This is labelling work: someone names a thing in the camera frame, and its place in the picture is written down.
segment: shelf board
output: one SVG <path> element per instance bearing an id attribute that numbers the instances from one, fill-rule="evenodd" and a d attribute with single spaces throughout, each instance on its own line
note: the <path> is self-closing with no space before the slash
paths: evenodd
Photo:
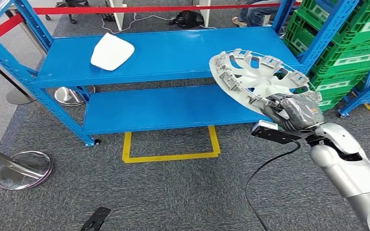
<path id="1" fill-rule="evenodd" d="M 134 54 L 114 71 L 90 64 L 102 36 L 55 38 L 38 77 L 37 87 L 101 85 L 211 77 L 209 59 L 236 48 L 301 64 L 270 27 L 245 27 L 119 34 L 135 47 Z"/>
<path id="2" fill-rule="evenodd" d="M 91 95 L 85 134 L 257 122 L 267 117 L 237 103 L 217 85 L 102 92 Z"/>

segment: power cord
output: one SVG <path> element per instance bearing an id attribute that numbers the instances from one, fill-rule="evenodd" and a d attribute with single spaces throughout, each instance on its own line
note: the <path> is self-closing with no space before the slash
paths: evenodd
<path id="1" fill-rule="evenodd" d="M 145 17 L 145 18 L 137 19 L 137 13 L 134 13 L 134 20 L 133 20 L 132 22 L 130 22 L 130 24 L 128 25 L 128 27 L 127 27 L 127 28 L 125 28 L 125 29 L 123 29 L 123 30 L 121 30 L 121 31 L 114 32 L 114 31 L 112 31 L 110 28 L 105 27 L 106 23 L 104 22 L 104 18 L 102 18 L 102 19 L 101 19 L 101 21 L 103 22 L 103 25 L 101 26 L 101 28 L 103 28 L 103 29 L 106 29 L 106 30 L 110 31 L 112 34 L 118 34 L 118 33 L 121 33 L 121 32 L 123 32 L 123 31 L 126 31 L 126 30 L 130 29 L 130 28 L 131 28 L 131 25 L 132 25 L 134 22 L 141 21 L 141 20 L 145 20 L 145 19 L 148 19 L 148 18 L 151 18 L 151 17 L 159 18 L 159 19 L 162 19 L 162 20 L 165 20 L 165 21 L 170 21 L 170 20 L 172 20 L 172 19 L 174 19 L 174 18 L 175 18 L 175 17 L 172 17 L 172 18 L 168 19 L 168 18 L 163 18 L 163 17 L 156 16 L 156 15 L 150 15 L 150 16 Z M 216 27 L 206 27 L 206 26 L 202 26 L 202 25 L 200 25 L 200 26 L 201 26 L 201 27 L 203 27 L 203 28 L 206 28 L 206 29 L 217 29 Z"/>
<path id="2" fill-rule="evenodd" d="M 277 160 L 285 155 L 288 155 L 288 154 L 291 154 L 297 150 L 299 150 L 301 148 L 301 145 L 298 141 L 295 141 L 295 140 L 291 140 L 289 139 L 290 141 L 296 143 L 297 147 L 294 148 L 293 150 L 289 151 L 289 152 L 286 152 L 284 154 L 281 154 L 281 155 L 278 155 L 276 157 L 273 157 L 271 158 L 270 160 L 268 160 L 266 163 L 262 164 L 249 178 L 248 182 L 246 182 L 246 186 L 245 186 L 245 196 L 246 196 L 246 200 L 248 201 L 249 203 L 249 206 L 250 208 L 252 209 L 253 213 L 256 215 L 257 219 L 259 220 L 260 224 L 263 226 L 263 229 L 265 231 L 269 231 L 269 229 L 267 228 L 266 224 L 263 222 L 262 218 L 260 217 L 259 213 L 257 212 L 257 210 L 253 207 L 253 204 L 250 202 L 249 200 L 249 197 L 248 197 L 248 193 L 247 193 L 247 190 L 248 190 L 248 185 L 249 185 L 249 182 L 251 181 L 251 179 L 253 179 L 254 175 L 256 175 L 257 172 L 259 172 L 260 169 L 262 169 L 264 166 L 266 166 L 267 164 L 269 164 L 270 162 L 274 161 L 274 160 Z"/>

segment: jeans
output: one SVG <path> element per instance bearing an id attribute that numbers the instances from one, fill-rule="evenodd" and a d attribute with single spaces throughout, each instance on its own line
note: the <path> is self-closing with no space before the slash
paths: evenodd
<path id="1" fill-rule="evenodd" d="M 253 4 L 263 0 L 247 0 L 246 4 Z M 278 7 L 254 7 L 243 8 L 240 10 L 239 21 L 245 22 L 248 26 L 263 26 L 264 16 L 271 14 L 273 18 L 277 13 Z"/>

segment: black bag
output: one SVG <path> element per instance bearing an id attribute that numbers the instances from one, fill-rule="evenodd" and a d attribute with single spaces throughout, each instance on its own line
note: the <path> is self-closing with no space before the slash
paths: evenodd
<path id="1" fill-rule="evenodd" d="M 172 21 L 170 21 L 170 25 L 174 24 L 177 24 L 182 29 L 189 29 L 202 25 L 203 17 L 201 14 L 193 11 L 182 11 L 179 13 L 179 15 L 172 19 Z"/>

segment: red rope barrier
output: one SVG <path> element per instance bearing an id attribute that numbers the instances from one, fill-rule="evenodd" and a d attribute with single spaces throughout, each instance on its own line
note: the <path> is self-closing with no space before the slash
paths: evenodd
<path id="1" fill-rule="evenodd" d="M 15 14 L 13 17 L 6 20 L 0 25 L 0 37 L 6 34 L 15 26 L 19 25 L 19 23 L 21 22 L 23 22 L 23 18 L 19 14 Z"/>
<path id="2" fill-rule="evenodd" d="M 49 7 L 34 8 L 36 14 L 95 14 L 95 13 L 140 13 L 140 12 L 162 12 L 162 11 L 197 11 L 218 10 L 249 7 L 277 7 L 280 3 L 254 4 L 254 5 L 220 5 L 220 6 L 132 6 L 132 7 Z"/>

